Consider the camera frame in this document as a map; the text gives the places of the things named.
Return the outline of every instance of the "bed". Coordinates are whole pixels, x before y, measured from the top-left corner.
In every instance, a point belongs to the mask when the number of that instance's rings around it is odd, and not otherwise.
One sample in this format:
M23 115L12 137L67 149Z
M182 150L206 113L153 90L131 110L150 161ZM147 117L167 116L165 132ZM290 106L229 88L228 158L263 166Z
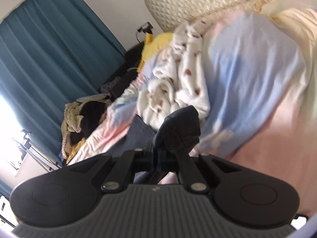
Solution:
M191 155L216 154L288 182L300 195L298 213L312 216L317 211L316 1L145 0L159 26L174 31L174 40L108 107L107 119L70 164L109 152L130 126L135 132L136 114L157 130L163 112L191 104L202 122L201 142ZM232 37L243 42L237 46ZM260 53L253 53L256 48ZM259 67L263 61L265 67ZM217 74L204 66L208 63ZM172 101L177 103L163 107L162 94L176 85ZM174 180L170 175L162 183Z

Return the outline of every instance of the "tie-dye blanket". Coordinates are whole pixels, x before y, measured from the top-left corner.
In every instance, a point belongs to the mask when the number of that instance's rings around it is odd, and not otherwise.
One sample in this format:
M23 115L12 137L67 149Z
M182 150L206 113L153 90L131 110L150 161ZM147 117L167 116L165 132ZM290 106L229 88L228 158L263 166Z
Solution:
M236 11L216 23L203 21L210 26L202 51L210 114L202 123L201 142L192 154L213 150L224 158L269 118L293 73L305 67L305 60L298 45L264 16ZM71 163L106 152L127 133L137 96L155 78L153 69L163 54L164 49L146 62L138 79L108 108L107 119Z

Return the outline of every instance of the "yellow fabric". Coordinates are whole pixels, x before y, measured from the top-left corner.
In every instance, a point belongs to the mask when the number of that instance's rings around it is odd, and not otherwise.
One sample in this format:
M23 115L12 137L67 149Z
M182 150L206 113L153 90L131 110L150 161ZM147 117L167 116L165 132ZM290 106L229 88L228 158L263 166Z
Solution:
M86 138L82 138L80 142L72 146L72 151L68 155L66 164L68 164L72 160L72 158L77 154L78 150L81 148L82 145L84 145L85 142L86 142Z
M173 33L167 32L159 34L153 40L153 35L146 33L145 44L142 51L141 62L137 68L137 72L140 72L144 63L149 60L155 53L167 46L173 40Z

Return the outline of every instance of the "ribbed gray surface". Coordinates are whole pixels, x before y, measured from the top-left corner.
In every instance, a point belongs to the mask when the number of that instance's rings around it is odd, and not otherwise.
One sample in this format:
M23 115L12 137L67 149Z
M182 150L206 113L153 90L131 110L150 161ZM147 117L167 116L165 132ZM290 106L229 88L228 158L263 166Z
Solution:
M272 230L240 227L219 215L206 197L181 185L130 185L120 194L104 196L90 215L73 224L20 224L13 233L21 238L280 238L292 231L290 225Z

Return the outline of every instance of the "curtain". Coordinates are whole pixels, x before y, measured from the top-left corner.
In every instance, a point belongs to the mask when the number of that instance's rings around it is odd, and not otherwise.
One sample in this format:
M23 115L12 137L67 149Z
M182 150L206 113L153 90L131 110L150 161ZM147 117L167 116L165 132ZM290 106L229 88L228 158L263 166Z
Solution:
M4 196L9 199L12 189L0 180L0 197Z
M33 143L61 161L64 105L96 94L124 53L83 0L26 0L0 24L0 95Z

